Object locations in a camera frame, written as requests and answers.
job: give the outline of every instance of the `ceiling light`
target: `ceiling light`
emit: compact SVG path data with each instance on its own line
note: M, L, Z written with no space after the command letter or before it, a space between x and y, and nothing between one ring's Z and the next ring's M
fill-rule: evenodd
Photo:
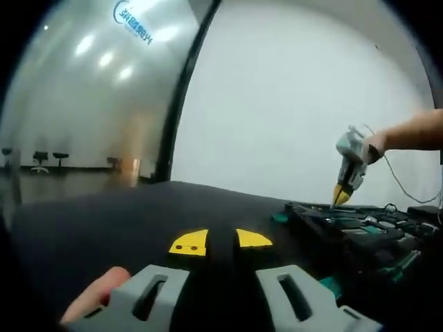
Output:
M132 12L135 15L143 14L144 12L147 12L148 10L155 7L160 0L141 0L134 3L134 6L132 7Z
M108 52L100 58L98 65L100 67L106 67L108 64L111 63L113 58L114 58L114 54L112 52Z
M120 72L118 76L121 80L126 80L129 76L132 75L132 67L126 67Z
M152 39L159 42L168 42L174 38L178 32L179 28L176 26L168 26L167 28L160 29L154 33L154 37Z
M88 35L85 38L82 39L82 41L78 44L75 54L81 55L85 53L92 45L92 42L94 41L94 37L92 35Z

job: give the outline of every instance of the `blue logo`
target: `blue logo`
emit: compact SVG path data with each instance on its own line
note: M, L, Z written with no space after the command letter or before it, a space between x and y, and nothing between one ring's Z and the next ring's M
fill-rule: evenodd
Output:
M127 26L135 36L140 37L149 45L152 43L152 36L142 23L133 16L131 13L133 9L134 7L131 6L129 0L119 1L114 7L114 21Z

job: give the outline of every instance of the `gray gripper finger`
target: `gray gripper finger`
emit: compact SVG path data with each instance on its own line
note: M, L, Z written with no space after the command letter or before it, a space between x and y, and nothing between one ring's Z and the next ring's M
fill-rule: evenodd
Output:
M112 290L108 307L96 315L69 323L67 327L76 332L169 331L174 308L188 275L188 271L149 265ZM158 282L164 283L158 288L147 319L138 319L134 309Z
M256 274L276 332L375 332L382 327L351 308L338 308L333 292L298 266Z

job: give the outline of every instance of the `white wall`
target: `white wall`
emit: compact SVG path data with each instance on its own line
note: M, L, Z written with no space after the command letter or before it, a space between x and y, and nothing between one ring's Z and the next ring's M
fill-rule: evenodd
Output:
M378 1L225 0L190 82L172 180L330 203L348 125L377 130L432 107L412 39ZM417 198L438 191L437 152L388 157ZM415 204L380 161L350 203L388 202Z

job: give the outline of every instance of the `black pole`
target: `black pole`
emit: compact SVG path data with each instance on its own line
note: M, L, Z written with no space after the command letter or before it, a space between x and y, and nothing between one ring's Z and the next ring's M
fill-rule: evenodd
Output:
M170 180L175 139L177 136L177 129L179 127L186 92L188 91L189 82L194 71L197 58L200 54L201 46L203 45L206 33L208 32L209 26L221 2L222 0L214 0L212 5L209 7L208 12L200 25L199 32L192 43L185 66L183 67L179 81L175 87L174 97L172 98L168 115L163 126L159 159L157 160L156 171L154 173L154 182Z

